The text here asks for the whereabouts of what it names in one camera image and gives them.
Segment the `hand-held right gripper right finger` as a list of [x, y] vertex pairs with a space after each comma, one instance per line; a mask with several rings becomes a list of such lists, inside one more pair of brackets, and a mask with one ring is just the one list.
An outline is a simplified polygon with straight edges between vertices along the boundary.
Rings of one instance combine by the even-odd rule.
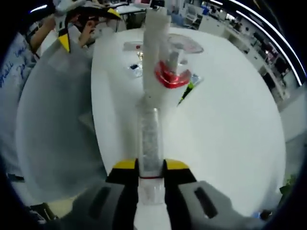
[[243, 230], [244, 217], [230, 198], [205, 181], [196, 180], [189, 167], [164, 161], [165, 203], [173, 230]]

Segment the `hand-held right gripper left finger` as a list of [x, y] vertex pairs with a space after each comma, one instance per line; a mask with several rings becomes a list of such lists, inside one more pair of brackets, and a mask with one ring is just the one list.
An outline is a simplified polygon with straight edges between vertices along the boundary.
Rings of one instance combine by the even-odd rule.
[[105, 181], [74, 200], [72, 210], [59, 221], [60, 230], [132, 230], [138, 203], [137, 159], [116, 163]]

